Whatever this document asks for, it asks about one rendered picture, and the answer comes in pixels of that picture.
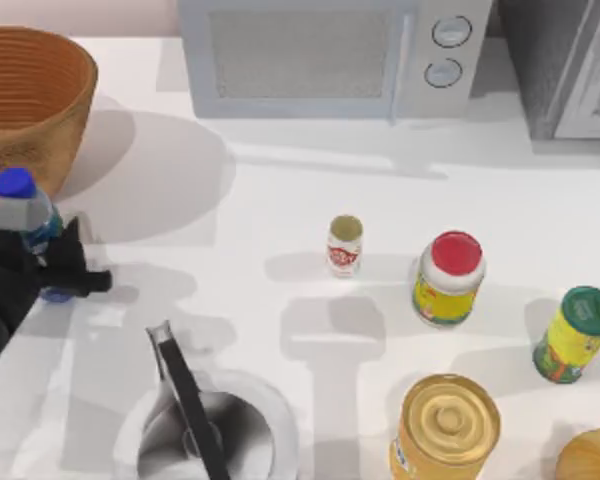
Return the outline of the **clear bottle with blue cap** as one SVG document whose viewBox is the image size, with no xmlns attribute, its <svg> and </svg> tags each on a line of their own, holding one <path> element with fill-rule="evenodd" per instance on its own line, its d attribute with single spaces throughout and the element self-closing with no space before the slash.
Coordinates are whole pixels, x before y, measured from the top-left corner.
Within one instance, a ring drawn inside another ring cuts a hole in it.
<svg viewBox="0 0 600 480">
<path fill-rule="evenodd" d="M 65 303 L 73 297 L 65 288 L 43 286 L 37 276 L 48 265 L 50 242 L 63 230 L 55 204 L 29 169 L 9 167 L 0 172 L 0 231 L 20 237 L 16 253 L 23 256 L 25 277 L 50 303 Z"/>
</svg>

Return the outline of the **brown woven basket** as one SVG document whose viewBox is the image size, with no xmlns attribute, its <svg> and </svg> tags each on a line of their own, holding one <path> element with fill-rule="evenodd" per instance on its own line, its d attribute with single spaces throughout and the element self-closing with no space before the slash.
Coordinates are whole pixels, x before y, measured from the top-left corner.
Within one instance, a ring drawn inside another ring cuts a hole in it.
<svg viewBox="0 0 600 480">
<path fill-rule="evenodd" d="M 76 159 L 98 80 L 93 57 L 61 35 L 0 26 L 0 171 L 29 169 L 49 196 Z"/>
</svg>

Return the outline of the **microwave oven door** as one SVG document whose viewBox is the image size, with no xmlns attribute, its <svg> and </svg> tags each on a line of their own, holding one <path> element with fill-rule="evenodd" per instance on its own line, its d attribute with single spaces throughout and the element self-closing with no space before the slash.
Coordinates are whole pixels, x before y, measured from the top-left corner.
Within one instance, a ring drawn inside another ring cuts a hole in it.
<svg viewBox="0 0 600 480">
<path fill-rule="evenodd" d="M 199 118 L 391 118 L 413 0 L 177 0 Z"/>
</svg>

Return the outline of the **round microwave knob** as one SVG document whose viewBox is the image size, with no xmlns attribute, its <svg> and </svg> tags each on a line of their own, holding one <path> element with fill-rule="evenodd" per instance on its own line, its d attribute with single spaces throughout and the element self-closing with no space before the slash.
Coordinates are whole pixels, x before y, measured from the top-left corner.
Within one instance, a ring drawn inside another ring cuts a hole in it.
<svg viewBox="0 0 600 480">
<path fill-rule="evenodd" d="M 463 74 L 464 69 L 457 60 L 444 58 L 426 67 L 424 80 L 432 88 L 446 89 L 458 83 Z"/>
<path fill-rule="evenodd" d="M 465 16 L 442 18 L 432 28 L 432 39 L 439 47 L 452 49 L 466 43 L 472 31 L 472 23 Z"/>
</svg>

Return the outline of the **grey cabinet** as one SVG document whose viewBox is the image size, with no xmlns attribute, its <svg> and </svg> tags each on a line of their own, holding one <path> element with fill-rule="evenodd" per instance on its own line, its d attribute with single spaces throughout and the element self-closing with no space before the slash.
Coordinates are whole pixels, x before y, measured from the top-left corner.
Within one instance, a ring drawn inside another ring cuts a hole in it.
<svg viewBox="0 0 600 480">
<path fill-rule="evenodd" d="M 530 136 L 600 139 L 600 0 L 499 0 Z"/>
</svg>

